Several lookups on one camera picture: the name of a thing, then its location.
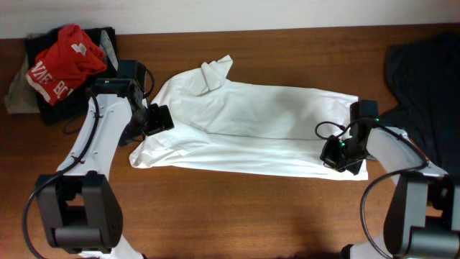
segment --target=red garment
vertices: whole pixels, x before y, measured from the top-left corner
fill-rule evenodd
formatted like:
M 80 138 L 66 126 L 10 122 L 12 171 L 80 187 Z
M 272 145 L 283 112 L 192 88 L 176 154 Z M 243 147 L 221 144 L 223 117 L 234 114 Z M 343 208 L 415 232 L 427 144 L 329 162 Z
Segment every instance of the red garment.
M 59 31 L 57 42 L 35 58 L 27 82 L 54 105 L 77 89 L 88 77 L 106 70 L 104 52 L 76 24 Z

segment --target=table top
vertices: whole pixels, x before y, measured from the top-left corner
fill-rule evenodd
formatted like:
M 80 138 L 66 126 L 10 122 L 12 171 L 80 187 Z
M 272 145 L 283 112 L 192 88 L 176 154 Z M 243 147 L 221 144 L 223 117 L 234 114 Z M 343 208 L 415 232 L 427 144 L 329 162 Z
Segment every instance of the table top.
M 119 35 L 119 57 L 137 59 L 155 75 L 154 94 L 177 73 L 230 55 L 228 79 L 319 88 L 374 99 L 381 112 L 397 105 L 384 80 L 385 51 L 458 24 Z M 0 96 L 24 60 L 22 40 L 0 41 Z M 75 142 L 65 122 L 46 127 L 38 114 L 9 115 L 0 107 L 0 258 L 32 258 L 21 214 L 39 174 L 54 173 Z M 116 151 L 110 184 L 124 214 L 124 236 L 148 258 L 276 258 L 337 253 L 365 242 L 359 201 L 369 181 L 256 176 L 187 168 L 132 168 L 135 145 Z M 370 179 L 381 176 L 368 163 Z M 394 191 L 373 190 L 367 221 L 374 236 Z M 47 258 L 76 258 L 46 242 L 36 203 L 29 232 Z

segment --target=black fabric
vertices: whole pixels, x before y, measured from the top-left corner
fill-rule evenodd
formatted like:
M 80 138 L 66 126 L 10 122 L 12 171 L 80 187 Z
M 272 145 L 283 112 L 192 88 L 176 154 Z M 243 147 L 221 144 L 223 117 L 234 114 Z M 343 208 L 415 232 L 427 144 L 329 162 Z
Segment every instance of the black fabric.
M 48 32 L 46 35 L 42 35 L 33 39 L 25 40 L 24 44 L 27 52 L 27 61 L 29 62 L 29 68 L 35 65 L 35 57 L 43 50 L 51 47 L 56 41 L 58 41 L 58 32 L 60 28 L 56 28 Z M 85 29 L 86 34 L 91 38 L 94 44 L 98 45 L 101 43 L 101 32 L 105 30 L 109 35 L 112 46 L 114 47 L 115 55 L 118 58 L 118 52 L 116 48 L 116 37 L 115 29 L 112 27 L 96 28 L 96 29 Z M 56 122 L 60 122 L 64 119 L 74 117 L 75 115 L 84 114 L 88 110 L 88 100 L 85 95 L 85 89 L 90 87 L 96 78 L 100 77 L 115 77 L 116 69 L 113 65 L 108 62 L 107 69 L 99 74 L 89 76 L 85 83 L 78 87 L 74 92 L 67 96 L 62 101 L 59 101 L 54 106 L 48 104 L 42 97 L 41 94 L 36 93 L 37 104 L 42 116 L 42 120 L 46 125 L 51 125 Z
M 405 128 L 433 163 L 460 176 L 460 36 L 446 32 L 391 47 L 385 76 L 400 104 L 382 118 Z

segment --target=clothing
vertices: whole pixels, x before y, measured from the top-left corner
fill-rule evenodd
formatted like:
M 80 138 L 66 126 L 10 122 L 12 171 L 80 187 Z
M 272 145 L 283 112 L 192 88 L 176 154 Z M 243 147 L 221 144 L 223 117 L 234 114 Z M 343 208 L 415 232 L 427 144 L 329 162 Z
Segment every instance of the clothing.
M 460 175 L 460 36 L 391 47 L 385 76 L 399 105 L 382 118 L 404 127 L 437 166 Z
M 35 58 L 27 82 L 51 105 L 76 90 L 88 77 L 106 70 L 104 52 L 76 24 L 59 30 L 57 42 Z
M 34 37 L 32 39 L 26 39 L 24 41 L 29 68 L 35 66 L 35 58 L 39 53 L 51 47 L 58 40 L 59 29 L 60 28 L 53 29 L 45 35 Z M 108 42 L 104 39 L 104 37 L 101 36 L 103 31 L 106 31 L 107 35 L 109 36 Z M 54 106 L 48 104 L 39 93 L 36 93 L 37 105 L 40 110 L 40 115 L 46 125 L 60 122 L 64 119 L 74 117 L 75 115 L 85 114 L 88 110 L 88 100 L 86 98 L 85 89 L 90 87 L 97 78 L 110 78 L 116 76 L 116 68 L 112 62 L 109 62 L 114 58 L 115 60 L 117 59 L 115 30 L 111 27 L 105 27 L 85 29 L 84 32 L 86 32 L 91 41 L 95 45 L 98 45 L 102 50 L 105 51 L 102 46 L 103 42 L 105 45 L 112 46 L 114 51 L 106 52 L 106 55 L 111 57 L 109 60 L 107 60 L 107 69 L 102 73 L 87 77 L 86 81 L 76 90 L 74 90 L 71 95 L 56 103 Z
M 4 97 L 5 107 L 9 114 L 38 113 L 37 99 L 35 90 L 30 87 L 26 80 L 29 70 L 27 57 L 21 68 L 9 85 L 9 92 Z
M 178 74 L 153 99 L 168 105 L 175 128 L 148 137 L 129 156 L 135 168 L 175 165 L 214 171 L 365 180 L 322 166 L 322 121 L 349 123 L 356 96 L 312 88 L 256 86 L 226 79 L 233 60 Z M 322 135 L 341 132 L 324 125 Z

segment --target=white wall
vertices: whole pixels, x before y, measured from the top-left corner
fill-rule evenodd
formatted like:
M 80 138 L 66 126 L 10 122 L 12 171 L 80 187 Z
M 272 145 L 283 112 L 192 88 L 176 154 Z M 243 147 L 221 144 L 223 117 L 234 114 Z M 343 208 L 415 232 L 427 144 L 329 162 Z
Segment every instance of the white wall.
M 77 23 L 117 34 L 460 22 L 460 0 L 0 0 L 0 38 Z

